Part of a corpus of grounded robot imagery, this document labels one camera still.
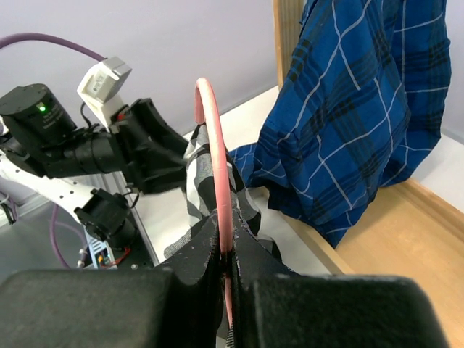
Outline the black white checkered shirt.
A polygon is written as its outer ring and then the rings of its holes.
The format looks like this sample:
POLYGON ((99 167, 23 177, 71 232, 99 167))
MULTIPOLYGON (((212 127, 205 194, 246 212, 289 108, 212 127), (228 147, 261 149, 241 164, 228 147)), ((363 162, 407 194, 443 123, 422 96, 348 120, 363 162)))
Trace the black white checkered shirt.
POLYGON ((257 238, 261 214, 225 149, 220 129, 196 127, 186 153, 189 238, 162 264, 171 347, 211 347, 222 319, 229 347, 270 347, 270 293, 286 267, 257 238))

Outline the pink wire hanger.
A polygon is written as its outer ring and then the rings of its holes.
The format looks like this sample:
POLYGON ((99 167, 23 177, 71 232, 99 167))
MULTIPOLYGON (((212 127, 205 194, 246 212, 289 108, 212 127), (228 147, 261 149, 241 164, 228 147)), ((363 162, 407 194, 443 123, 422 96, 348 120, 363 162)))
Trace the pink wire hanger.
POLYGON ((231 206, 231 190, 228 175, 228 163, 221 127, 218 105, 211 83, 206 78, 199 78, 195 85, 195 121, 205 124, 208 132, 210 154, 212 160, 215 198, 221 262, 225 273, 225 305, 228 325, 233 325, 233 297, 231 277, 229 275, 229 254, 233 248, 233 215, 231 206))

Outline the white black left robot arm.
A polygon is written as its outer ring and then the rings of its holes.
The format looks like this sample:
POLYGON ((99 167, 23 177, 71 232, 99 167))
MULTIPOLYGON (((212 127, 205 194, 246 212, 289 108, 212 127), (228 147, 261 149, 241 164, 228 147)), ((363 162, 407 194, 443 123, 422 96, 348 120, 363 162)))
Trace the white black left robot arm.
POLYGON ((183 186, 187 141, 160 116, 153 101, 123 104, 113 98, 100 123, 79 128, 44 84, 18 86, 1 98, 7 133, 1 150, 16 174, 48 178, 55 187, 38 193, 74 214, 100 241, 124 249, 136 239, 131 205, 122 194, 97 188, 63 188, 66 179, 122 173, 137 194, 159 194, 183 186))

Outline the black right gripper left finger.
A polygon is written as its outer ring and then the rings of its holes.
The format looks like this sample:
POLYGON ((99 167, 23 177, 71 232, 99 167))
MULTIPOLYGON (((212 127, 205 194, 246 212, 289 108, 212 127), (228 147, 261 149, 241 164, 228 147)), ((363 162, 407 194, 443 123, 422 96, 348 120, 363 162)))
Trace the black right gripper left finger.
POLYGON ((146 270, 27 270, 1 285, 3 347, 214 347, 218 217, 146 270))

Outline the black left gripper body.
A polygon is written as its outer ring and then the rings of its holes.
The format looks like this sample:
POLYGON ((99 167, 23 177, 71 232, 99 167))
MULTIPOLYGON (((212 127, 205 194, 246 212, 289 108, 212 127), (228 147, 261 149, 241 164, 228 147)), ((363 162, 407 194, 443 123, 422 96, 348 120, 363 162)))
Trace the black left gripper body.
POLYGON ((138 99, 113 115, 110 133, 130 189, 161 194, 185 186, 188 141, 165 122, 150 98, 138 99))

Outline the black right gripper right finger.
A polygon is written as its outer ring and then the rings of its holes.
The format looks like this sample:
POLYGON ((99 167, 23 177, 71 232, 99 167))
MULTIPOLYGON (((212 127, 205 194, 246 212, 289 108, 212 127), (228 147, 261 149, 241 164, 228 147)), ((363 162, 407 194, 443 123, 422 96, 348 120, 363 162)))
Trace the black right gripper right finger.
POLYGON ((390 275, 300 275, 233 212, 237 347, 447 347, 425 292, 390 275))

